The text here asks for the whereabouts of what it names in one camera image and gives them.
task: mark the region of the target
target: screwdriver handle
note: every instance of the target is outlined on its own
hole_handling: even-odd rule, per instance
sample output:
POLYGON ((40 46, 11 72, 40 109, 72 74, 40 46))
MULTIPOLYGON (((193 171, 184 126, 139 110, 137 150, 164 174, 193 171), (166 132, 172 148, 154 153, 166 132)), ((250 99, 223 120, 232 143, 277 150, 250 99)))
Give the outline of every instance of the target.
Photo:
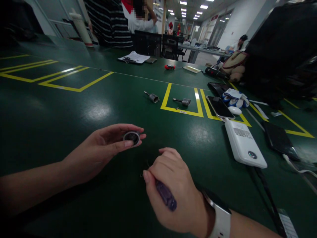
POLYGON ((156 180, 156 189, 161 195, 165 206, 167 206, 171 212, 175 211, 177 202, 168 187, 166 187, 161 181, 156 180))
POLYGON ((164 68, 165 68, 165 69, 175 69, 175 66, 174 66, 174 65, 167 64, 167 65, 165 65, 164 68))

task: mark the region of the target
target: black chair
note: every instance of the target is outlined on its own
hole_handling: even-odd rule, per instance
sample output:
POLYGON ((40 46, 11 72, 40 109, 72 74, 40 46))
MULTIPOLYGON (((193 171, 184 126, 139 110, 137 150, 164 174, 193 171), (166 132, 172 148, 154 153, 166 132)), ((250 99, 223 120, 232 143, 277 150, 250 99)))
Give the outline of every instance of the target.
MULTIPOLYGON (((184 38, 184 37, 179 37, 179 40, 178 40, 179 43, 184 43, 184 41, 185 41, 185 38, 184 38)), ((183 62, 186 62, 186 61, 183 60, 183 57, 184 57, 186 51, 187 51, 187 49, 185 50, 185 52, 183 52, 183 49, 178 48, 178 50, 177 50, 177 52, 176 52, 177 57, 179 57, 180 55, 182 56, 182 61, 183 61, 183 62)))
POLYGON ((162 56, 166 59, 178 60, 178 42, 179 37, 163 34, 162 56))
POLYGON ((136 53, 161 57, 162 36, 145 31, 134 31, 133 44, 136 53))

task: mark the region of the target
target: left hand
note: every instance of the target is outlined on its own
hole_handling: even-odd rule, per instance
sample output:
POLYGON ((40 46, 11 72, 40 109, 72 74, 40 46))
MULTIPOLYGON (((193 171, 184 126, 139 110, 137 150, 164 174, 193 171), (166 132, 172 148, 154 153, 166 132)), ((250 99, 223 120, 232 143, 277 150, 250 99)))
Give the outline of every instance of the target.
MULTIPOLYGON (((63 161, 70 171, 72 186, 94 178, 119 152, 133 147, 133 141, 122 141, 128 131, 144 132, 144 129, 131 124, 115 124, 94 131, 83 143, 74 149, 63 161)), ((146 134, 140 135, 137 146, 142 144, 146 134)))

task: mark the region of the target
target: desk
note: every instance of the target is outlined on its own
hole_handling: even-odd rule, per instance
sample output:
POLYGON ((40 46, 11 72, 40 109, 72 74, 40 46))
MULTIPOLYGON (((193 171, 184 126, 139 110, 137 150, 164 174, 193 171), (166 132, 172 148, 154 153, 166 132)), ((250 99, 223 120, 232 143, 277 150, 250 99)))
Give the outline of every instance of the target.
POLYGON ((202 49, 202 48, 199 48, 198 53, 200 53, 200 52, 204 52, 204 53, 216 55, 216 56, 225 56, 225 57, 231 56, 231 54, 225 54, 225 53, 221 53, 219 51, 207 50, 207 49, 202 49))
MULTIPOLYGON (((90 49, 82 42, 55 37, 40 37, 0 51, 0 57, 11 57, 0 59, 0 69, 58 61, 0 75, 0 123, 5 138, 1 175, 61 161, 91 132, 107 125, 132 123, 144 127, 147 134, 142 146, 118 154, 90 182, 19 215, 18 227, 43 237, 192 237, 159 224, 139 176, 145 161, 154 160, 159 148, 169 146, 179 151, 195 181, 215 192, 231 209, 275 231, 255 171, 234 160, 223 122, 208 118, 204 96, 213 93, 207 83, 223 81, 180 68, 165 70, 166 64, 205 69, 174 60, 159 58, 143 65, 117 61, 128 53, 90 49), (75 74, 62 72, 78 66, 75 74), (114 73, 101 79, 110 72, 114 73), (144 91, 158 95, 160 102, 150 102, 144 91), (161 108, 165 96, 168 101, 161 108), (192 100, 187 109, 181 108, 187 113, 166 109, 181 107, 173 97, 192 100)), ((297 109, 283 106, 298 124, 317 135, 316 118, 308 113, 298 116, 297 109)), ((245 109, 243 115, 266 158, 268 168, 263 173, 277 207, 286 210, 300 238, 316 237, 316 195, 268 148, 262 130, 245 109)), ((317 154, 315 139, 291 135, 291 140, 295 147, 304 148, 300 150, 303 154, 317 154)))
POLYGON ((188 63, 195 63, 198 56, 198 48, 191 45, 184 45, 182 43, 178 43, 178 48, 190 50, 190 54, 188 57, 188 63))

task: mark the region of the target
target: striped shirt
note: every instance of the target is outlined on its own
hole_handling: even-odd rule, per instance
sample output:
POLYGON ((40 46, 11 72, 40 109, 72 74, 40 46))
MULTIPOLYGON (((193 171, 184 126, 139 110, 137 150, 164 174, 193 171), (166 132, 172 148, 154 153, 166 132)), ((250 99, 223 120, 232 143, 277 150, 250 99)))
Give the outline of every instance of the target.
POLYGON ((133 47, 120 0, 84 0, 99 44, 113 48, 133 47))

